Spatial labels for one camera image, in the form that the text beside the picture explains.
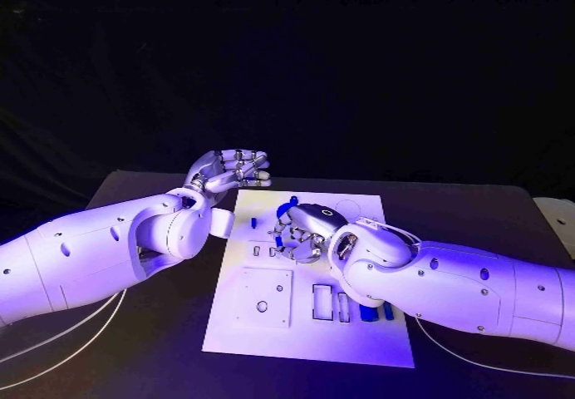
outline dark table surface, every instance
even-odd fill
[[[184,175],[113,172],[89,208],[181,186]],[[422,239],[468,245],[572,268],[528,193],[497,185],[273,179],[273,190],[378,195],[386,221]],[[233,210],[236,191],[220,208]],[[415,369],[201,352],[224,240],[128,289],[106,330],[84,351],[0,397],[575,397],[575,381],[487,370],[458,360],[407,319]],[[76,323],[99,306],[25,319],[0,330],[0,357]],[[1,385],[63,359],[87,341],[112,307],[56,342],[0,364]],[[433,338],[475,362],[575,375],[575,353],[538,342],[451,331]]]

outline white board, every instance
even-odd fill
[[[413,367],[402,311],[393,307],[393,321],[387,321],[378,308],[380,320],[363,322],[358,304],[350,298],[345,302],[338,295],[344,290],[329,276],[324,257],[312,264],[296,264],[269,256],[268,250],[275,245],[268,231],[275,226],[275,211],[292,195],[299,204],[321,204],[335,209],[350,222],[358,216],[384,222],[380,197],[376,195],[239,191],[236,221],[223,255],[201,350]],[[255,229],[252,218],[257,220]],[[259,247],[259,256],[253,256],[253,246]],[[262,288],[250,288],[253,283]],[[327,288],[321,286],[331,287],[332,320],[314,319],[314,301],[319,298],[314,294],[314,285],[322,290],[322,302],[317,304],[322,313],[329,308],[324,302],[329,297],[325,297]],[[342,318],[340,303],[344,304]]]

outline circular hole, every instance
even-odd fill
[[[266,301],[259,301],[256,306],[257,312],[263,313],[266,311]]]

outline white robotic arm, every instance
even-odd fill
[[[518,337],[575,351],[575,272],[459,245],[422,241],[361,218],[347,224],[317,204],[292,207],[296,248],[278,251],[301,263],[324,252],[331,276],[367,307],[390,302],[406,314],[468,333]],[[396,230],[407,242],[391,232]]]
[[[92,303],[182,259],[207,235],[227,238],[233,214],[211,206],[231,187],[270,184],[266,154],[210,151],[184,187],[69,214],[0,246],[0,327]]]

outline robotic hand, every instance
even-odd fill
[[[227,238],[233,214],[211,206],[227,189],[268,186],[266,153],[210,151],[182,188],[38,226],[0,246],[0,327],[99,301]]]
[[[468,333],[518,337],[575,351],[575,272],[410,233],[335,210],[292,206],[273,237],[289,227],[296,247],[276,252],[299,263],[325,254],[329,274],[367,307],[390,302],[407,315]]]

